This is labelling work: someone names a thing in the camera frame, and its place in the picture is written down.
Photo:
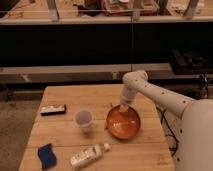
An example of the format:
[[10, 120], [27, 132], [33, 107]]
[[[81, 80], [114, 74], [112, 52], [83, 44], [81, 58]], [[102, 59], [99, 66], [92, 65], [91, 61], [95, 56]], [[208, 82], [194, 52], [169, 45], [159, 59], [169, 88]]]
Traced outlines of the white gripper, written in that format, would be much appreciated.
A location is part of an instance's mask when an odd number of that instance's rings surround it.
[[120, 105], [119, 112], [126, 113], [129, 106], [134, 102], [137, 91], [129, 86], [124, 85], [120, 95]]

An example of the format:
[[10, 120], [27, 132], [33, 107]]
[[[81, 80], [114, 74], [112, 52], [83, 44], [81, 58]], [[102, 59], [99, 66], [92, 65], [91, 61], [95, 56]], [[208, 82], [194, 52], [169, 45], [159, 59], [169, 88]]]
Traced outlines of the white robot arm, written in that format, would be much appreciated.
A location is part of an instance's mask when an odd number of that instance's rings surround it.
[[213, 171], [213, 99], [187, 97], [148, 82], [144, 70], [126, 73], [120, 104], [130, 106], [137, 93], [181, 119], [176, 171]]

